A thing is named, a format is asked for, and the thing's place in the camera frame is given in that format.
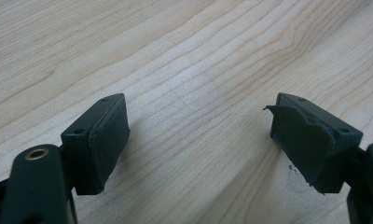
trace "table surface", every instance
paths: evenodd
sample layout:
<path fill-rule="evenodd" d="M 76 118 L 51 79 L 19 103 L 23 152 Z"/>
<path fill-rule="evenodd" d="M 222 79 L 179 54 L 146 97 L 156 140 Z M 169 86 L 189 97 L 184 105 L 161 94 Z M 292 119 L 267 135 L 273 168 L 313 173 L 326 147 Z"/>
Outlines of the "table surface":
<path fill-rule="evenodd" d="M 0 180 L 118 92 L 131 137 L 80 223 L 348 223 L 262 108 L 300 95 L 373 143 L 373 1 L 0 1 Z"/>

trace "screw hole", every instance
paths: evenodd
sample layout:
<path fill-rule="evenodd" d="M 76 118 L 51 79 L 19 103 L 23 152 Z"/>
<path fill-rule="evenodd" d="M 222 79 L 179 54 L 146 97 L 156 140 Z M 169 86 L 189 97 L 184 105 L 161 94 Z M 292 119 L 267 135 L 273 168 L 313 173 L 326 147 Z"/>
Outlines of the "screw hole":
<path fill-rule="evenodd" d="M 41 159 L 47 156 L 48 153 L 49 153 L 49 150 L 47 150 L 46 148 L 38 148 L 27 153 L 25 159 L 28 161 L 35 161 L 35 160 L 38 160 L 38 159 Z"/>
<path fill-rule="evenodd" d="M 339 128 L 339 130 L 340 130 L 341 132 L 343 132 L 343 133 L 349 133 L 349 132 L 350 132 L 350 130 L 345 129 L 345 128 Z"/>
<path fill-rule="evenodd" d="M 77 130 L 74 131 L 74 133 L 79 134 L 79 133 L 83 133 L 84 131 L 85 130 L 83 130 L 83 129 L 77 129 Z"/>

